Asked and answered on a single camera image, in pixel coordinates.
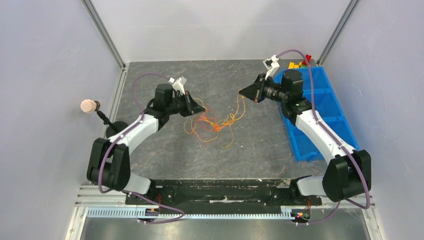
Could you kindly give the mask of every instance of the wall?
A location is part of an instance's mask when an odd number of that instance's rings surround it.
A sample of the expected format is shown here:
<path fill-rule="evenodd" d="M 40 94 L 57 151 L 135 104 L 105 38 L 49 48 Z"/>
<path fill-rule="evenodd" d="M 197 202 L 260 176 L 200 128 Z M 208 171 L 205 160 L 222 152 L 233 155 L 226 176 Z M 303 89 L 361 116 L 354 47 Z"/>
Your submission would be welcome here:
<path fill-rule="evenodd" d="M 360 147 L 387 239 L 421 239 L 424 3 L 361 1 L 324 67 Z"/>
<path fill-rule="evenodd" d="M 64 239 L 119 68 L 79 0 L 0 1 L 0 239 Z"/>
<path fill-rule="evenodd" d="M 126 62 L 318 59 L 349 0 L 92 0 Z M 293 53 L 284 58 L 299 58 Z"/>

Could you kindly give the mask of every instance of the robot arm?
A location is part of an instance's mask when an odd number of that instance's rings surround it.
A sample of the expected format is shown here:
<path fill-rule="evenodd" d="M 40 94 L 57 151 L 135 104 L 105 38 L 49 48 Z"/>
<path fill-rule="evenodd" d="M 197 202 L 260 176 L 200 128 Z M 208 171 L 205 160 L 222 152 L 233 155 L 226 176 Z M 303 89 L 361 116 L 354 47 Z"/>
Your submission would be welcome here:
<path fill-rule="evenodd" d="M 345 148 L 359 165 L 364 175 L 368 190 L 371 189 L 371 157 L 366 150 L 356 151 L 341 139 L 321 118 L 312 104 L 303 97 L 302 73 L 295 69 L 283 72 L 281 84 L 273 81 L 277 71 L 271 57 L 264 60 L 268 72 L 259 74 L 253 84 L 239 91 L 246 98 L 260 103 L 270 99 L 281 104 L 284 117 L 301 130 L 318 148 L 325 161 L 327 170 L 324 176 L 303 176 L 290 183 L 294 197 L 327 196 L 338 202 L 364 193 L 358 172 L 343 150 Z"/>
<path fill-rule="evenodd" d="M 171 78 L 169 83 L 159 84 L 154 98 L 133 123 L 107 139 L 98 138 L 94 141 L 87 169 L 89 181 L 98 182 L 106 151 L 116 142 L 107 156 L 112 157 L 112 161 L 104 165 L 102 185 L 116 191 L 149 194 L 155 184 L 151 179 L 131 172 L 130 155 L 147 137 L 159 131 L 168 122 L 170 115 L 187 117 L 205 111 L 193 100 L 189 91 L 184 90 L 186 81 L 180 77 L 177 80 Z"/>

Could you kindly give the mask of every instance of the orange cord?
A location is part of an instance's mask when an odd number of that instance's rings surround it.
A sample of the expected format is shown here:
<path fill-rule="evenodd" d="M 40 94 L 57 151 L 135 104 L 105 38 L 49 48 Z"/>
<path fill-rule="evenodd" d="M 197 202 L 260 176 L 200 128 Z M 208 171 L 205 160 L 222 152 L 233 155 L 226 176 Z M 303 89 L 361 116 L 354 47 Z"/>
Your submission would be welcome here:
<path fill-rule="evenodd" d="M 228 144 L 227 146 L 223 146 L 222 148 L 226 149 L 229 146 L 231 146 L 234 142 L 234 133 L 233 133 L 233 128 L 231 127 L 231 125 L 234 124 L 237 120 L 240 120 L 246 113 L 245 96 L 241 96 L 241 100 L 243 102 L 243 113 L 239 117 L 236 118 L 237 114 L 239 113 L 239 109 L 240 109 L 240 100 L 239 100 L 240 94 L 237 92 L 237 110 L 235 111 L 235 113 L 227 114 L 226 119 L 222 119 L 222 120 L 219 120 L 219 121 L 217 121 L 217 119 L 215 117 L 206 116 L 207 113 L 209 113 L 211 110 L 209 110 L 205 106 L 205 104 L 203 103 L 203 101 L 201 99 L 199 99 L 199 98 L 194 98 L 194 99 L 199 100 L 201 102 L 202 107 L 205 109 L 205 111 L 199 117 L 194 117 L 194 118 L 191 119 L 191 122 L 190 122 L 191 131 L 190 132 L 187 131 L 187 129 L 186 129 L 186 123 L 189 121 L 187 119 L 184 123 L 184 131 L 187 134 L 190 134 L 190 135 L 196 134 L 196 136 L 199 138 L 200 141 L 202 141 L 204 143 L 208 143 L 208 142 L 211 142 L 211 141 L 217 139 L 218 136 L 220 135 L 219 132 L 222 129 L 224 129 L 225 127 L 229 126 L 229 130 L 230 130 L 231 135 L 232 135 L 232 140 L 231 140 L 230 144 Z M 216 132 L 216 136 L 214 138 L 211 138 L 211 139 L 208 139 L 208 140 L 202 139 L 200 137 L 200 135 L 196 132 L 196 128 L 198 127 L 199 123 L 204 123 L 204 124 L 206 123 L 206 125 L 208 124 L 209 126 L 211 126 L 212 129 L 207 129 L 205 127 L 203 129 L 205 129 L 208 132 Z"/>

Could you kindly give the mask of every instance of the blue bin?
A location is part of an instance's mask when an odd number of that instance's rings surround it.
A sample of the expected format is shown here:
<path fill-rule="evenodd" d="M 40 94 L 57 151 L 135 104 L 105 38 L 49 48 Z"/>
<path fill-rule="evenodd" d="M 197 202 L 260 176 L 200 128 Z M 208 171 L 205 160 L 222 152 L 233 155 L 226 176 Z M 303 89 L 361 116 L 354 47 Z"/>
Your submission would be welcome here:
<path fill-rule="evenodd" d="M 284 70 L 275 76 L 274 82 L 281 83 Z M 296 68 L 296 70 L 302 73 L 303 96 L 311 101 L 311 80 L 309 77 L 308 69 Z M 312 67 L 311 71 L 313 77 L 313 93 L 316 110 L 319 112 L 327 125 L 332 128 L 337 135 L 339 135 L 346 143 L 359 151 L 360 149 L 358 143 L 352 134 L 352 130 L 348 124 L 348 121 L 346 120 L 345 115 L 343 114 L 342 108 L 340 107 L 339 101 L 334 94 L 324 68 L 321 66 Z M 293 126 L 293 124 L 287 118 L 285 118 L 283 114 L 281 114 L 281 116 L 287 129 L 294 159 L 297 162 L 324 160 L 323 155 L 318 151 L 317 147 L 312 143 L 312 141 L 297 127 Z"/>

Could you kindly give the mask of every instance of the marble table surface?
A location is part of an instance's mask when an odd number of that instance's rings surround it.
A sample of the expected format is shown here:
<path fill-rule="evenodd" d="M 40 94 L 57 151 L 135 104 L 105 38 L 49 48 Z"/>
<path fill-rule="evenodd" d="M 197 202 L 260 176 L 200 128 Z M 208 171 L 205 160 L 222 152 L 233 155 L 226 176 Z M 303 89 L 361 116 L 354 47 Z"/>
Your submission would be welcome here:
<path fill-rule="evenodd" d="M 281 68 L 288 63 L 281 61 Z M 185 89 L 202 99 L 215 118 L 225 119 L 237 109 L 238 90 L 252 84 L 265 70 L 261 60 L 132 62 L 116 119 L 132 123 L 139 116 L 132 85 L 144 73 L 184 76 Z M 157 84 L 166 82 L 157 76 L 140 79 L 134 88 L 137 100 L 145 107 L 154 97 Z M 232 125 L 234 141 L 227 148 L 223 147 L 232 141 L 229 127 L 222 129 L 217 139 L 205 143 L 185 132 L 186 120 L 172 115 L 160 131 L 140 144 L 130 156 L 131 170 L 151 179 L 296 178 L 322 175 L 327 167 L 324 160 L 294 160 L 276 102 L 253 103 L 245 98 L 245 114 Z M 205 139 L 216 135 L 201 127 L 197 130 Z"/>

